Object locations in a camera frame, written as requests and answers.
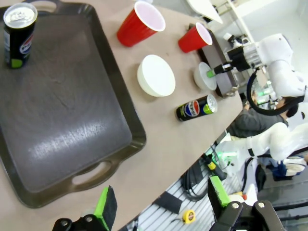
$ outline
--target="beige tabletop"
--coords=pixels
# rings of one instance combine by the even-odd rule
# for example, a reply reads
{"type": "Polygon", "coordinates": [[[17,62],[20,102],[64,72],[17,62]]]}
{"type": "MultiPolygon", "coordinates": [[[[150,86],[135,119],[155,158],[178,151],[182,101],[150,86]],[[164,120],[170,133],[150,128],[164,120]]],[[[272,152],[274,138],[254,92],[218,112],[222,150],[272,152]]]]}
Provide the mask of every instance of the beige tabletop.
{"type": "MultiPolygon", "coordinates": [[[[2,0],[1,6],[18,1],[2,0]]],[[[197,19],[159,8],[166,20],[164,32],[155,34],[132,48],[122,46],[116,31],[133,8],[131,0],[83,0],[93,5],[109,40],[136,111],[147,134],[143,150],[124,161],[105,183],[93,189],[71,193],[39,208],[23,206],[0,167],[0,227],[2,231],[51,230],[58,218],[77,220],[82,212],[96,205],[104,186],[114,188],[118,210],[113,230],[118,230],[176,181],[235,119],[242,109],[238,93],[222,99],[211,91],[200,90],[193,81],[193,70],[200,62],[196,52],[182,53],[178,39],[189,23],[197,19]],[[171,66],[176,88],[172,95],[154,98],[142,91],[137,68],[148,54],[164,58],[171,66]],[[190,100],[212,93],[218,112],[187,122],[179,122],[174,109],[190,100]]]]}

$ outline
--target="white bowl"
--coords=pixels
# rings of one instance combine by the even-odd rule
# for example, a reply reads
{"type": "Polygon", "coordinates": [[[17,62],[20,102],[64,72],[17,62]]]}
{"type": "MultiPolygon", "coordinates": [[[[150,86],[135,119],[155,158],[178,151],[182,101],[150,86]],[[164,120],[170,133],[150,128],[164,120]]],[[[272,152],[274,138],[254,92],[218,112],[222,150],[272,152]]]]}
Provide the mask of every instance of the white bowl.
{"type": "Polygon", "coordinates": [[[209,70],[211,70],[209,65],[207,65],[204,62],[201,62],[196,67],[193,73],[193,78],[194,78],[195,83],[198,85],[198,87],[200,87],[203,90],[207,90],[207,89],[215,90],[217,87],[216,78],[207,77],[207,72],[209,70]]]}
{"type": "Polygon", "coordinates": [[[175,89],[175,78],[168,63],[161,57],[147,55],[138,67],[137,79],[140,87],[149,95],[164,97],[175,89]]]}

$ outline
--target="soda can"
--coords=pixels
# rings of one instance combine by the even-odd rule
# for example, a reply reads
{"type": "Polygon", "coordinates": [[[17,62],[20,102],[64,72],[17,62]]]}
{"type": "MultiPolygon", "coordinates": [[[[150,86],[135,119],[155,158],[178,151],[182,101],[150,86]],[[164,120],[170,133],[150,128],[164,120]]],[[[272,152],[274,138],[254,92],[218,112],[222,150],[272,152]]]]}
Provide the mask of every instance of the soda can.
{"type": "Polygon", "coordinates": [[[25,2],[17,3],[5,11],[4,58],[9,67],[22,67],[29,59],[37,17],[35,6],[25,2]]]}
{"type": "Polygon", "coordinates": [[[217,111],[217,101],[211,94],[197,100],[190,101],[176,109],[176,116],[180,121],[186,121],[201,116],[213,114],[217,111]]]}

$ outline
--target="bolt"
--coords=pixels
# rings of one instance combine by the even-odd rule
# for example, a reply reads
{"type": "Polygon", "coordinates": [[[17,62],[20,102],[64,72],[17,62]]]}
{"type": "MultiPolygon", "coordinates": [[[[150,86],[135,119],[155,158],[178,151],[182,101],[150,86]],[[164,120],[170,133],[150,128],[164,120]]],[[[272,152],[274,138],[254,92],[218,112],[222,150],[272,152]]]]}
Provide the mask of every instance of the bolt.
{"type": "Polygon", "coordinates": [[[61,221],[61,225],[67,226],[67,224],[68,224],[68,222],[67,222],[66,220],[62,220],[62,221],[61,221]]]}
{"type": "Polygon", "coordinates": [[[239,207],[239,205],[237,203],[232,204],[232,208],[238,208],[238,207],[239,207]]]}
{"type": "Polygon", "coordinates": [[[264,208],[264,207],[265,207],[265,204],[262,203],[262,202],[260,202],[260,203],[258,203],[258,206],[259,206],[260,208],[264,208]]]}
{"type": "Polygon", "coordinates": [[[87,222],[91,222],[92,220],[93,220],[92,217],[86,217],[87,222]]]}

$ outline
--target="red cup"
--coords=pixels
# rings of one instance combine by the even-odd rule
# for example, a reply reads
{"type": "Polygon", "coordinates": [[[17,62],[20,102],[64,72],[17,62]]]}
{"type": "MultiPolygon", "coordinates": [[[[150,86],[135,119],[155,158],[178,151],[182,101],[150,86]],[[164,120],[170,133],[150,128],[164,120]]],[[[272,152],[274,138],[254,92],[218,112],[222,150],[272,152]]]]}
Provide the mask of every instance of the red cup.
{"type": "Polygon", "coordinates": [[[153,5],[138,1],[116,35],[124,46],[132,47],[165,28],[162,14],[153,5]]]}
{"type": "Polygon", "coordinates": [[[213,40],[208,30],[201,23],[196,23],[193,28],[180,38],[178,44],[183,52],[188,53],[206,45],[212,45],[213,40]]]}

